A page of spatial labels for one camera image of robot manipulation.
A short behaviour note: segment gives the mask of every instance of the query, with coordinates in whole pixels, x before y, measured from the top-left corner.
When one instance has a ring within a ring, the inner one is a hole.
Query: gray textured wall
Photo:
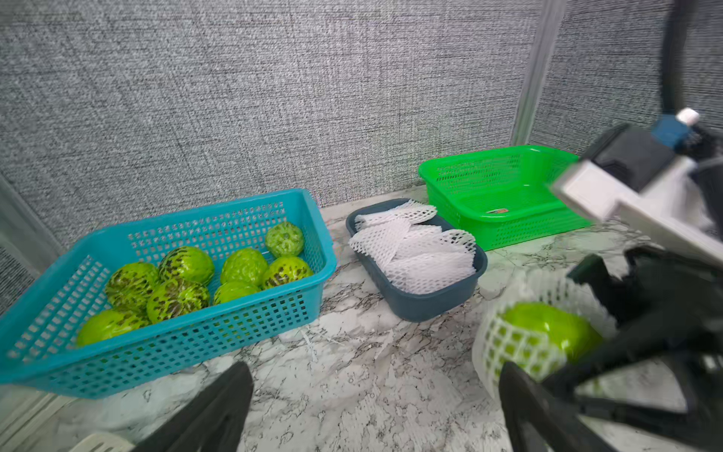
[[[0,171],[70,245],[288,187],[322,205],[508,143],[540,0],[3,3]]]
[[[723,2],[700,0],[686,43],[688,105],[723,132]],[[659,55],[670,0],[568,0],[530,142],[580,153],[621,122],[660,111]]]
[[[35,279],[0,247],[0,315],[15,303]]]

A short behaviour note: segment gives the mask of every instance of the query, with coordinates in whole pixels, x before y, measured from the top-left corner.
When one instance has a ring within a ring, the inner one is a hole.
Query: green plastic basket
[[[515,146],[436,158],[419,166],[429,202],[483,250],[589,226],[549,190],[578,156]]]

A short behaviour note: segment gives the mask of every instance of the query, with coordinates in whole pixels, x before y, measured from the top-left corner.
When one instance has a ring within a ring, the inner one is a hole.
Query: gray plastic tray
[[[370,205],[354,211],[346,219],[346,228],[348,229],[349,234],[352,236],[356,234],[354,219],[357,215],[383,212],[398,205],[402,205],[407,201],[409,201],[408,198],[399,198],[396,200],[379,202],[378,204]],[[454,229],[451,224],[439,215],[429,221],[425,221],[422,224],[441,226],[443,231]],[[464,278],[462,281],[456,282],[444,289],[432,292],[431,294],[415,295],[408,294],[392,286],[389,279],[387,279],[377,264],[369,257],[359,253],[357,253],[356,256],[364,268],[367,269],[367,273],[372,277],[372,281],[374,281],[374,284],[377,285],[379,292],[381,292],[387,300],[392,312],[404,320],[409,320],[410,322],[424,322],[425,320],[429,320],[443,314],[453,307],[457,307],[467,301],[474,293],[474,288],[477,285],[477,279],[479,279],[479,277],[482,276],[484,271],[487,269],[487,255],[484,253],[482,248],[477,246],[476,252],[474,253],[474,261],[472,262],[474,269],[477,270],[474,275]]]

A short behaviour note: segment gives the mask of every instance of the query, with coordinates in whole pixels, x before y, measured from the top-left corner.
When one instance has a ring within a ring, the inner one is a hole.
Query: sugar apple
[[[259,250],[244,248],[226,259],[221,270],[221,284],[245,281],[253,286],[260,286],[261,278],[268,268],[269,265]]]
[[[604,341],[584,318],[545,303],[518,303],[502,314],[502,319],[516,327],[547,334],[571,362]]]
[[[148,297],[160,283],[161,277],[153,264],[134,262],[113,273],[106,284],[106,296],[114,307],[143,311]]]
[[[261,292],[261,290],[245,281],[229,281],[221,284],[221,287],[213,295],[213,304],[232,302],[235,299],[256,294],[257,292]]]
[[[196,247],[170,251],[158,264],[161,279],[182,278],[204,286],[211,282],[215,268],[211,256]]]
[[[76,344],[87,346],[148,325],[148,319],[137,312],[115,307],[88,319],[78,333]]]
[[[263,288],[270,289],[313,275],[309,264],[295,256],[284,256],[273,261],[264,273]]]
[[[151,323],[158,323],[208,307],[211,294],[205,286],[187,279],[169,279],[156,288],[146,312]]]
[[[304,250],[304,235],[301,229],[284,221],[266,233],[266,248],[274,257],[298,256]]]

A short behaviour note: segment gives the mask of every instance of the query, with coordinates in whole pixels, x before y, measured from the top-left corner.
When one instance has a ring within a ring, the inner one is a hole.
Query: blue plastic basket
[[[254,247],[271,260],[266,231],[290,221],[304,232],[301,254],[314,275],[122,336],[77,348],[78,330],[111,305],[104,288],[121,266],[158,264],[192,245],[223,262]],[[336,268],[329,231],[306,190],[294,189],[185,210],[93,232],[60,257],[0,317],[0,383],[81,398],[103,398],[312,322],[324,281]]]

